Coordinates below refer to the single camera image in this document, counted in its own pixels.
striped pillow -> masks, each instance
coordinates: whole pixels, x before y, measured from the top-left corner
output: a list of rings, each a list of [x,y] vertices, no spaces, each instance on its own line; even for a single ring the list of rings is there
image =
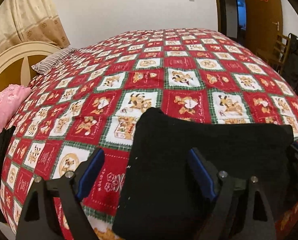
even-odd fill
[[[31,68],[39,74],[45,74],[54,66],[58,65],[63,59],[65,59],[70,54],[76,51],[78,51],[78,49],[75,49],[75,48],[62,49],[54,54],[49,55],[39,63],[31,66]]]

door handle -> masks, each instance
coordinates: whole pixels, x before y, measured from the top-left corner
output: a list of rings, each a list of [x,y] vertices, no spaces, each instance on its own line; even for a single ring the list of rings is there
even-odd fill
[[[273,24],[275,24],[276,25],[276,28],[277,28],[277,30],[278,30],[278,32],[280,31],[280,22],[272,22]]]

headboard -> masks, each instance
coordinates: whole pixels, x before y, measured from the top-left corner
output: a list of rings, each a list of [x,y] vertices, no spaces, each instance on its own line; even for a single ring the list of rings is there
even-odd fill
[[[60,49],[43,41],[28,41],[0,54],[0,92],[10,84],[27,86],[37,75],[31,66]]]

metal screw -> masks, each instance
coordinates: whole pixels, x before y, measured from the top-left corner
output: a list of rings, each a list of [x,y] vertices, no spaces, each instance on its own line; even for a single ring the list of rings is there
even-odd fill
[[[219,177],[221,177],[221,178],[228,177],[228,173],[226,171],[220,171],[218,174],[219,174]]]
[[[250,179],[253,183],[257,183],[259,181],[259,179],[256,176],[252,176]]]
[[[74,172],[73,171],[67,171],[65,173],[65,177],[68,178],[68,179],[70,179],[73,175],[74,175]]]
[[[40,177],[40,176],[38,176],[38,177],[35,178],[35,182],[36,182],[36,183],[41,182],[41,180],[42,180],[42,177]]]

wooden door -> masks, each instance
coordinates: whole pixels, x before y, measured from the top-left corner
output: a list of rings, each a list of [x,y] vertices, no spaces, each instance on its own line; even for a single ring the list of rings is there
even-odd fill
[[[273,52],[277,31],[283,31],[281,0],[245,0],[245,46],[253,53],[257,49]]]

